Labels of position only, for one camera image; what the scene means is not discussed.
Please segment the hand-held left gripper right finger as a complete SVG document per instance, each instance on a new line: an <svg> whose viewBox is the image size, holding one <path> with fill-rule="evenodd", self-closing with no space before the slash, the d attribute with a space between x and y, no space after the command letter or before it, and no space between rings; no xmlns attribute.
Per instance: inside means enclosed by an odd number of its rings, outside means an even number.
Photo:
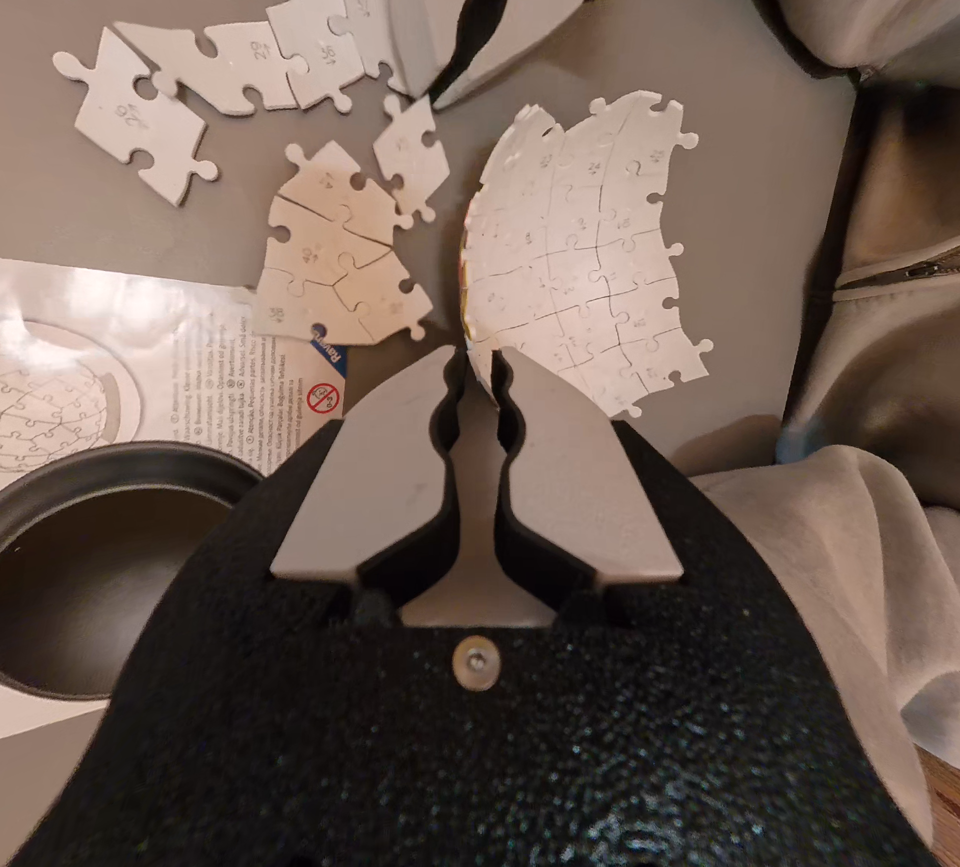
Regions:
<svg viewBox="0 0 960 867"><path fill-rule="evenodd" d="M553 612L575 595L670 584L684 573L613 422L515 347L491 355L502 465L494 552Z"/></svg>

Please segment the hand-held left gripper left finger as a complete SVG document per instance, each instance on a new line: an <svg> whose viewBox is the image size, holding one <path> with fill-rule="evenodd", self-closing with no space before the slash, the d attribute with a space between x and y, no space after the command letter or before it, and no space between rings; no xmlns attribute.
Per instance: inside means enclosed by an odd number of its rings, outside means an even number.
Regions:
<svg viewBox="0 0 960 867"><path fill-rule="evenodd" d="M453 568L462 350L441 346L342 419L271 562L275 578L377 590L396 608Z"/></svg>

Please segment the single white puzzle piece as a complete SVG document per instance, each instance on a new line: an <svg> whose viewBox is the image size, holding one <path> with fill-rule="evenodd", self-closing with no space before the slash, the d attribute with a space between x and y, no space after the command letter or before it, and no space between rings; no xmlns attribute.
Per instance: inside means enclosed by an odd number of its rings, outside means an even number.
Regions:
<svg viewBox="0 0 960 867"><path fill-rule="evenodd" d="M441 141L426 145L424 136L436 134L436 124L428 96L403 107L399 96L384 98L383 110L390 125L373 142L373 153L385 181L400 178L390 193L399 212L419 214L426 223L436 218L430 196L450 176L450 165Z"/></svg>

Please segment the curved white puzzle ball shell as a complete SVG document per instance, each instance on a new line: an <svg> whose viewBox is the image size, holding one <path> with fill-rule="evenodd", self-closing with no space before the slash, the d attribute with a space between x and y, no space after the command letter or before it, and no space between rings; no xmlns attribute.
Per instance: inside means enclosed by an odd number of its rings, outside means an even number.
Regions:
<svg viewBox="0 0 960 867"><path fill-rule="evenodd" d="M460 250L467 355L492 395L495 351L515 348L607 416L708 376L679 310L662 211L670 162L692 150L684 106L649 90L596 98L565 129L524 105L501 134L467 209Z"/></svg>

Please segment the joined white puzzle strip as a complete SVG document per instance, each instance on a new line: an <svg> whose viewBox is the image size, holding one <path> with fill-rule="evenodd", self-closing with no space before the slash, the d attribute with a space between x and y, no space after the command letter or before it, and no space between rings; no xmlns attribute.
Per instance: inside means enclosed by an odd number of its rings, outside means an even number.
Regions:
<svg viewBox="0 0 960 867"><path fill-rule="evenodd" d="M399 333L422 341L433 304L394 246L413 217L374 179L356 186L361 169L333 140L311 156L297 143L284 154L295 172L273 196L268 224L287 235L267 240L252 331L342 347Z"/></svg>

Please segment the black round ball stand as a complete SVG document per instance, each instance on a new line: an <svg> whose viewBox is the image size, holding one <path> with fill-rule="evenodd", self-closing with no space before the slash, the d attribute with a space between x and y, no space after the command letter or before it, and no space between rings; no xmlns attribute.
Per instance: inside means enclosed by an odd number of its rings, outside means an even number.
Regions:
<svg viewBox="0 0 960 867"><path fill-rule="evenodd" d="M179 441L71 454L1 494L2 687L58 701L109 697L163 594L264 479Z"/></svg>

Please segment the scattered loose white puzzle pieces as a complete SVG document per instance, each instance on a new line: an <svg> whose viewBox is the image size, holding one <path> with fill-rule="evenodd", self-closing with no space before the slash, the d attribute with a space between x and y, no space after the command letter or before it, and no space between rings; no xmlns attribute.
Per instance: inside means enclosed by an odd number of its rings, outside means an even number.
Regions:
<svg viewBox="0 0 960 867"><path fill-rule="evenodd" d="M388 0L286 0L265 19L204 28L212 55L189 29L115 21L103 27L92 66L65 51L52 64L86 86L75 129L121 164L149 156L139 177L178 206L193 177L219 177L214 162L197 157L207 124L180 99L181 88L225 117L256 111L249 92L268 111L330 102L347 115L346 88L384 67L390 90L406 93L388 13Z"/></svg>

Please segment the blue cloth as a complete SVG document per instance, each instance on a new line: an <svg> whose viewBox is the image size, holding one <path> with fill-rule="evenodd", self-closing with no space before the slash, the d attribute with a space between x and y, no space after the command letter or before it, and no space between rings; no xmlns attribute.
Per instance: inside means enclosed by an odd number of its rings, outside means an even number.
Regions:
<svg viewBox="0 0 960 867"><path fill-rule="evenodd" d="M815 421L801 426L786 425L776 440L774 463L778 466L795 464L828 445L822 426Z"/></svg>

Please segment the white paper instruction sheet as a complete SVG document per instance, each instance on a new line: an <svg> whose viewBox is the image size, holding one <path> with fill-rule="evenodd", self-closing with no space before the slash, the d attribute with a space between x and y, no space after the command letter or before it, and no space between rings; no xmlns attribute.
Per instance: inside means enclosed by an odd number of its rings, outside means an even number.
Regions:
<svg viewBox="0 0 960 867"><path fill-rule="evenodd" d="M343 348L252 330L243 288L2 260L2 490L68 455L172 441L263 476L342 415ZM2 740L107 698L2 686Z"/></svg>

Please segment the beige zip hoodie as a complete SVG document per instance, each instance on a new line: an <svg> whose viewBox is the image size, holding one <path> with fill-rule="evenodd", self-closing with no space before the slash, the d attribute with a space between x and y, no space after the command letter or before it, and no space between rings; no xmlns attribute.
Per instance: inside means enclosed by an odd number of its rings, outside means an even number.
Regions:
<svg viewBox="0 0 960 867"><path fill-rule="evenodd" d="M786 426L829 444L697 477L785 589L883 787L931 848L918 749L958 769L959 101L887 88Z"/></svg>

